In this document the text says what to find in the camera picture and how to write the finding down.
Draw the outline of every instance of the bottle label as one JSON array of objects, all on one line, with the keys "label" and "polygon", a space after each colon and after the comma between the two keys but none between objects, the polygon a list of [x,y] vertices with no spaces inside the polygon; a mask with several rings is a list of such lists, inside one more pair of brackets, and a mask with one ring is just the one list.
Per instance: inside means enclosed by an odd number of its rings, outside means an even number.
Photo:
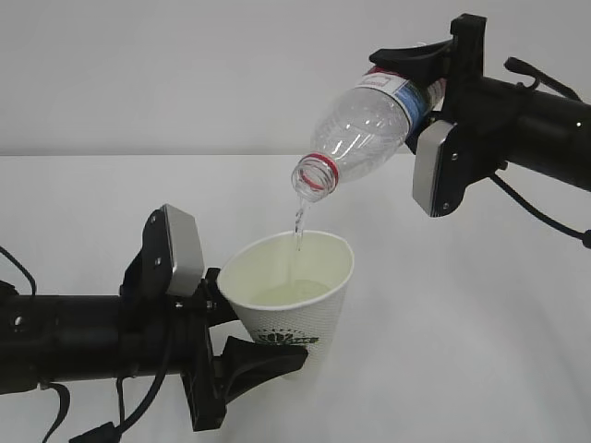
[{"label": "bottle label", "polygon": [[377,66],[372,67],[355,87],[380,90],[395,99],[408,120],[410,133],[416,129],[430,107],[429,96],[411,81]]}]

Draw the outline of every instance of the cup rim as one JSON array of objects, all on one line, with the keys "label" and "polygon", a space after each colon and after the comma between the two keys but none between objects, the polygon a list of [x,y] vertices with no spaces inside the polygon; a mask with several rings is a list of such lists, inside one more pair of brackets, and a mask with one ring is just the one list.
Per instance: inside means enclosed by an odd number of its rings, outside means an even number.
[{"label": "cup rim", "polygon": [[228,259],[225,262],[225,264],[223,265],[222,270],[220,270],[220,274],[218,275],[218,278],[217,278],[218,289],[220,290],[220,293],[222,293],[223,297],[226,300],[228,300],[228,302],[230,302],[231,304],[237,305],[240,307],[244,307],[246,309],[251,309],[254,311],[283,312],[283,311],[291,311],[294,309],[299,309],[299,308],[305,307],[305,306],[315,305],[316,303],[319,303],[319,302],[331,297],[332,295],[334,295],[335,293],[337,293],[338,291],[343,289],[344,286],[349,282],[349,280],[351,280],[351,276],[353,275],[353,270],[355,268],[355,253],[353,252],[353,248],[349,245],[349,243],[344,238],[342,238],[341,236],[336,235],[334,233],[327,233],[324,231],[306,230],[305,233],[319,233],[321,235],[326,235],[326,236],[335,238],[335,239],[343,242],[343,244],[346,246],[347,250],[349,251],[349,255],[351,257],[351,267],[349,269],[349,272],[347,273],[347,276],[343,279],[343,281],[340,284],[338,284],[334,288],[330,289],[327,293],[324,293],[323,295],[320,295],[318,297],[315,297],[315,298],[312,298],[309,300],[304,300],[303,302],[292,303],[290,305],[279,305],[279,306],[252,305],[249,303],[237,302],[236,300],[233,300],[230,297],[228,297],[223,292],[222,288],[220,287],[220,280],[221,280],[222,276],[225,274],[225,270],[227,269],[227,267],[230,263],[232,263],[235,259],[240,257],[242,254],[244,254],[249,249],[251,249],[255,246],[258,246],[261,243],[270,242],[271,240],[273,240],[277,237],[292,235],[293,233],[294,233],[293,231],[284,231],[282,233],[275,233],[273,235],[269,235],[267,237],[261,238],[261,239],[257,240],[256,242],[253,242],[250,245],[243,247],[238,252],[236,252],[232,257],[230,257],[230,259]]}]

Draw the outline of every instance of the white table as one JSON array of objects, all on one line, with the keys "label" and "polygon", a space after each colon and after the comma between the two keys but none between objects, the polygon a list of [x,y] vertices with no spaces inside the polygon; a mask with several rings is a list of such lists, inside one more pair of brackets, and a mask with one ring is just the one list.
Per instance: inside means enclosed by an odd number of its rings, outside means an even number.
[{"label": "white table", "polygon": [[[295,157],[3,158],[0,244],[40,293],[113,294],[164,202],[193,213],[208,266],[292,227]],[[277,379],[193,434],[168,377],[124,442],[581,442],[591,439],[591,251],[516,207],[493,184],[432,220],[411,199],[413,158],[343,185],[308,228],[356,252],[341,323],[315,386]],[[509,181],[559,219],[591,228],[589,195],[515,170]],[[0,279],[24,279],[5,261]],[[213,332],[216,350],[239,323]],[[149,378],[128,381],[127,408]],[[116,420],[112,380],[76,382],[52,441]],[[38,442],[52,392],[0,398],[3,441]]]}]

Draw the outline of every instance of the blue label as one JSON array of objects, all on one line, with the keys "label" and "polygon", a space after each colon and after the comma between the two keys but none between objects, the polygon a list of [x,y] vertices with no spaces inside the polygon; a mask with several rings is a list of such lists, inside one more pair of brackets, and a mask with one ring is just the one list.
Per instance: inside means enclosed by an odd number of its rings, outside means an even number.
[{"label": "blue label", "polygon": [[394,99],[403,107],[410,125],[409,134],[412,134],[428,110],[425,97],[418,88],[406,82],[394,93]]}]

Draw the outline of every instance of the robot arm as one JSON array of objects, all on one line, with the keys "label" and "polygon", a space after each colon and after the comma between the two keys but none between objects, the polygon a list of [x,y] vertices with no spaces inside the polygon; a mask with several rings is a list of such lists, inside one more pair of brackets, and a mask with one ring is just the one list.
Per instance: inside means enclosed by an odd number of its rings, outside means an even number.
[{"label": "robot arm", "polygon": [[0,394],[51,388],[60,411],[69,407],[59,383],[154,375],[144,400],[121,423],[107,423],[72,443],[117,443],[150,407],[166,374],[179,374],[194,431],[217,429],[226,405],[272,378],[302,367],[308,353],[228,337],[214,355],[210,327],[237,319],[217,288],[219,269],[205,270],[195,219],[170,205],[147,219],[139,253],[119,295],[19,295],[0,281]]},{"label": "robot arm", "polygon": [[[591,191],[591,106],[516,58],[505,67],[530,77],[530,86],[485,77],[485,28],[485,18],[464,14],[447,42],[381,49],[369,58],[420,86],[447,79],[441,111],[407,140],[416,155],[413,198],[429,216],[442,217],[459,207],[468,186],[489,177],[540,220],[591,247],[591,232],[544,216],[495,174],[512,162]],[[560,95],[537,90],[540,84]]]}]

